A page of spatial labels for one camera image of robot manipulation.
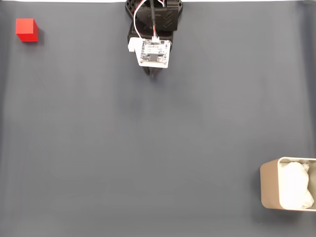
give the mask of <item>black 3d-printed mount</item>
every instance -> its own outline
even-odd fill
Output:
[[[134,12],[141,0],[127,0],[125,2],[125,10],[132,19],[131,26],[127,35],[129,42],[131,37],[138,37],[134,28]],[[161,40],[169,40],[173,43],[173,32],[178,29],[178,21],[183,10],[181,0],[164,0],[165,7],[158,1],[154,1],[156,32]],[[151,39],[153,36],[153,23],[151,18],[150,2],[146,1],[137,11],[135,17],[137,29],[145,39]],[[143,67],[145,73],[154,77],[161,68]]]
[[[126,1],[125,9],[131,19],[133,19],[136,6],[138,6],[140,2],[140,0]],[[176,31],[178,28],[178,19],[183,10],[181,0],[165,0],[166,7],[162,7],[161,3],[158,1],[154,1],[154,4],[156,31]],[[136,16],[136,22],[137,21],[144,23],[148,27],[153,25],[149,1],[145,2],[138,10]]]

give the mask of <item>dark gray tabletop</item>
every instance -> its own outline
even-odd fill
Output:
[[[15,35],[29,17],[37,44]],[[0,2],[0,236],[314,236],[259,179],[316,156],[306,7],[186,3],[157,81],[130,22],[123,3]]]

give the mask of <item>connector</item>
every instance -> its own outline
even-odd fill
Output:
[[[159,37],[152,37],[152,42],[153,43],[160,43]]]

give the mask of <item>white wire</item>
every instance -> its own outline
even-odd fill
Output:
[[[135,17],[136,17],[136,13],[137,13],[137,11],[140,9],[140,7],[144,4],[144,2],[146,2],[147,0],[142,0],[141,2],[140,2],[140,4],[137,6],[137,8],[135,9],[135,12],[134,12],[134,28],[135,28],[135,31],[136,31],[136,33],[138,34],[138,36],[139,36],[139,38],[141,38],[142,39],[142,37],[140,36],[140,33],[138,32],[138,30],[137,30],[137,28],[136,28],[136,19],[135,19]]]
[[[134,28],[135,28],[135,31],[136,31],[136,33],[138,34],[139,38],[141,38],[141,39],[142,39],[142,37],[140,36],[140,33],[138,32],[138,30],[137,30],[137,28],[136,28],[136,13],[137,13],[137,11],[140,9],[140,7],[144,4],[144,2],[146,2],[146,1],[147,1],[147,0],[142,0],[142,1],[140,2],[140,4],[139,4],[139,5],[136,7],[136,9],[135,9],[134,17],[133,17],[133,19],[134,19]],[[157,1],[162,4],[162,7],[164,7],[164,3],[163,3],[164,0],[157,0]]]
[[[162,4],[162,7],[164,7],[164,3],[161,0],[157,0],[158,2],[160,2]]]

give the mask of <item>red cube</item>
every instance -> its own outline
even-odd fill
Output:
[[[16,19],[15,33],[22,42],[39,41],[39,27],[33,18]]]

